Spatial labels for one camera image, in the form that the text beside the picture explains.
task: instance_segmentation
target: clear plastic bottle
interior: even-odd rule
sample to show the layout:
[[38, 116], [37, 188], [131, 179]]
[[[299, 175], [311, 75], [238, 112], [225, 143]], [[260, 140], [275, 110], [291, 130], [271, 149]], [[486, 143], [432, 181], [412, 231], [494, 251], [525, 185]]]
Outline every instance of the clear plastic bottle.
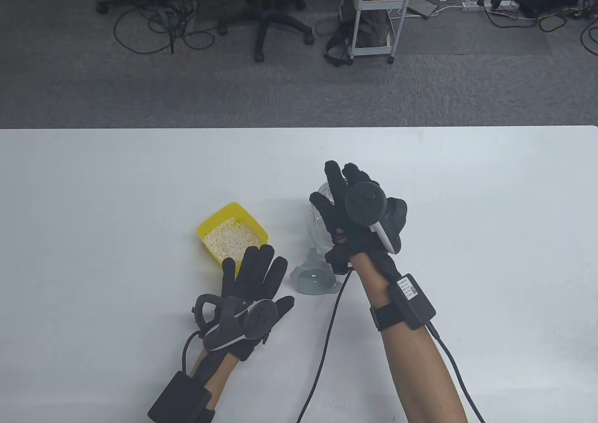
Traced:
[[[335, 203], [327, 182], [320, 186], [318, 192], [331, 201], [331, 203]], [[324, 224], [322, 216], [320, 216], [320, 212], [312, 204], [310, 204], [310, 209], [312, 210], [313, 219], [307, 225], [307, 235], [309, 237], [309, 242], [312, 244], [312, 247], [318, 251], [318, 253], [325, 255], [333, 249], [333, 240], [330, 237], [330, 233], [326, 229], [326, 225]]]
[[341, 287], [324, 256], [310, 248], [307, 260], [291, 272], [291, 280], [301, 294], [335, 294]]

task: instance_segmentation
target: bag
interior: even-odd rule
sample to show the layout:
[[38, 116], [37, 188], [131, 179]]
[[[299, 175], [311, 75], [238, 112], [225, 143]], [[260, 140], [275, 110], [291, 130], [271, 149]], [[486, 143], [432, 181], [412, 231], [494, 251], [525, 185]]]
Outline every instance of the bag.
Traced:
[[[353, 41], [353, 30], [355, 19], [342, 22], [339, 17], [338, 29], [326, 43], [324, 58], [337, 67], [352, 65], [353, 60], [349, 57], [349, 45]], [[388, 41], [388, 30], [386, 28], [386, 10], [364, 10], [361, 12], [359, 27], [357, 28], [357, 40], [355, 47], [380, 47], [386, 46]], [[343, 45], [340, 57], [333, 57], [329, 51], [333, 47]]]

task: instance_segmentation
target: label sticker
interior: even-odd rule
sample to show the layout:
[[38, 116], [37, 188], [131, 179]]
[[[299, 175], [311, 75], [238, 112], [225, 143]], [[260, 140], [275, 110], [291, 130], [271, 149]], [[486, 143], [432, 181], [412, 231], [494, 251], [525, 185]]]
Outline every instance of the label sticker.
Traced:
[[403, 291], [403, 295], [405, 295], [406, 299], [410, 300], [417, 295], [416, 288], [413, 287], [413, 284], [410, 282], [409, 278], [404, 276], [400, 280], [398, 280], [399, 287]]

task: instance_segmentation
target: metal cart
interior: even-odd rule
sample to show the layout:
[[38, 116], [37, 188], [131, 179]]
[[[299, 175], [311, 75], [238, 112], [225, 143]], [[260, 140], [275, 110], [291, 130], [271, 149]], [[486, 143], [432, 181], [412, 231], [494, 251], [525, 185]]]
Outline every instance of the metal cart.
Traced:
[[[342, 19], [342, 10], [345, 0], [340, 0], [340, 6], [338, 7], [338, 14]], [[401, 30], [403, 28], [403, 21], [405, 21], [405, 15], [407, 11], [407, 5], [409, 0], [353, 0], [353, 6], [355, 7], [355, 28], [353, 29], [353, 39], [348, 42], [348, 55], [352, 62], [355, 56], [360, 55], [385, 55], [388, 54], [387, 62], [393, 64], [395, 62], [395, 51], [397, 50], [397, 43], [401, 36]], [[357, 29], [359, 28], [359, 17], [363, 10], [386, 10], [386, 28], [388, 31], [389, 39], [386, 46], [380, 47], [355, 47], [357, 42]], [[401, 11], [401, 20], [397, 32], [392, 25], [391, 12], [393, 10]]]

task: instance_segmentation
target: rice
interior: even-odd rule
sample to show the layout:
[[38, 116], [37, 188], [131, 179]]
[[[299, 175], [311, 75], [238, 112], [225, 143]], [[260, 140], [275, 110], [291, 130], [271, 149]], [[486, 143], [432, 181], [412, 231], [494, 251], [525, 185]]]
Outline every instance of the rice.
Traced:
[[261, 245], [257, 235], [237, 217], [225, 220], [210, 231], [203, 243], [221, 260], [230, 257], [237, 265], [243, 260], [246, 248]]

